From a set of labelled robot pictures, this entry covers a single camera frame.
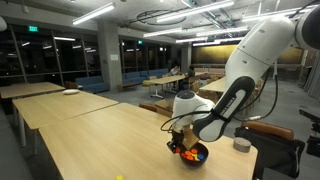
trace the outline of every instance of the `bowl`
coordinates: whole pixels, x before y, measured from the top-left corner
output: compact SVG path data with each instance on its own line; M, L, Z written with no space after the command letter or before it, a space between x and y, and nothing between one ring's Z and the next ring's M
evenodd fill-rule
M182 147L179 155L184 164L192 167L200 167L207 160L209 151L203 144L197 143L190 150Z

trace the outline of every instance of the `white robotic arm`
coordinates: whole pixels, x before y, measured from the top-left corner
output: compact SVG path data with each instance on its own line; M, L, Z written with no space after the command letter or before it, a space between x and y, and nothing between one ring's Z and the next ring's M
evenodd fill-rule
M285 50L292 47L320 49L320 6L299 19L271 17L251 29L227 61L226 91L216 106L190 91L178 93L173 117L199 110L210 113L185 116L175 121L169 148L174 152L175 147L183 144L183 129L190 124L193 125L193 134L200 140L219 139L251 95L257 81Z
M7 23L3 20L3 18L0 16L0 32L7 29Z

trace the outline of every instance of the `ceiling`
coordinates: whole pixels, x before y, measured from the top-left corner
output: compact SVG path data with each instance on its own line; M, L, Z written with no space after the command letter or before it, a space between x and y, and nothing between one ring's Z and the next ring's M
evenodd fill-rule
M21 4L22 0L8 0L9 3ZM116 7L114 10L105 13L99 18L104 18L108 21L117 23L120 27L126 27L131 29L142 30L145 32L154 32L166 29L173 29L182 27L185 29L182 33L171 34L171 37L177 39L192 38L195 37L197 32L203 32L208 30L218 29L212 22L215 19L220 24L220 28L241 27L249 26L253 27L256 22L243 23L242 17L257 15L259 5L261 3L260 13L274 12L275 10L285 10L291 8L302 7L313 0L234 0L235 4L230 7L211 11L209 13L197 14L188 16L184 21L172 22L172 25L155 25L155 18L151 15L145 15L147 11L157 11L153 15L159 15L161 13L167 13L170 11L176 11L179 9L188 8L181 0L75 0L76 3L70 2L70 0L24 0L24 4L27 6L45 9L53 12L72 15L75 18L91 12L109 2L114 2ZM220 2L224 0L184 0L186 2L194 1L198 6L207 5L213 2ZM144 21L137 21L137 16L140 18L148 18Z

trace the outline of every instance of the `sofa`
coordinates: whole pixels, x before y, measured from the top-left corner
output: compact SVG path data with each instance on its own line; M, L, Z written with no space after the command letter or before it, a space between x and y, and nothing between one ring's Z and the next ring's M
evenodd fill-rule
M104 83L102 76L76 78L76 83L82 86L82 90L99 93L109 90L109 85Z
M149 70L148 76L157 76L157 78L162 78L162 75L169 73L168 69L155 69Z
M122 74L122 83L129 83L129 82L142 83L142 81L147 79L147 76L142 76L141 72L129 72L129 73Z

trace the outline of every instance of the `column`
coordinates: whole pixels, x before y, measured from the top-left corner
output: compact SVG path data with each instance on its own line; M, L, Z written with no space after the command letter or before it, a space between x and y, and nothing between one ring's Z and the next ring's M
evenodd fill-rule
M189 66L191 65L191 43L185 43L181 47L181 72L188 72Z
M122 83L118 26L99 20L98 43L102 77L110 90L117 90L117 84Z

